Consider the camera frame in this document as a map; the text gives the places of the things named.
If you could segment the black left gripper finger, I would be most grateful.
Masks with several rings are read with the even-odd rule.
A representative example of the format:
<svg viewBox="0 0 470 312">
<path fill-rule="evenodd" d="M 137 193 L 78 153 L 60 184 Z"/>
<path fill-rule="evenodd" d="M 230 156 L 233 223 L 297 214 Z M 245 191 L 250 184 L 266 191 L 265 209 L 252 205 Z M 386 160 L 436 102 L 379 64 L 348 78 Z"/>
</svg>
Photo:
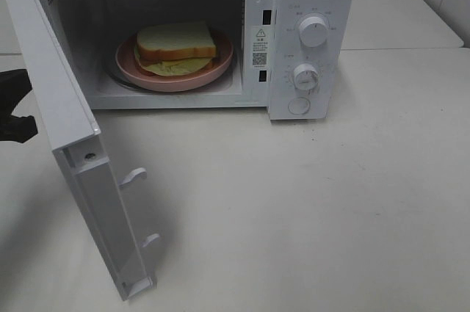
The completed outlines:
<svg viewBox="0 0 470 312">
<path fill-rule="evenodd" d="M 19 102 L 30 92 L 30 80 L 26 69 L 1 72 L 1 116 L 12 114 Z"/>
<path fill-rule="evenodd" d="M 32 115 L 27 117 L 17 117 L 15 115 L 1 117 L 1 142 L 26 142 L 37 133 L 37 124 Z"/>
</svg>

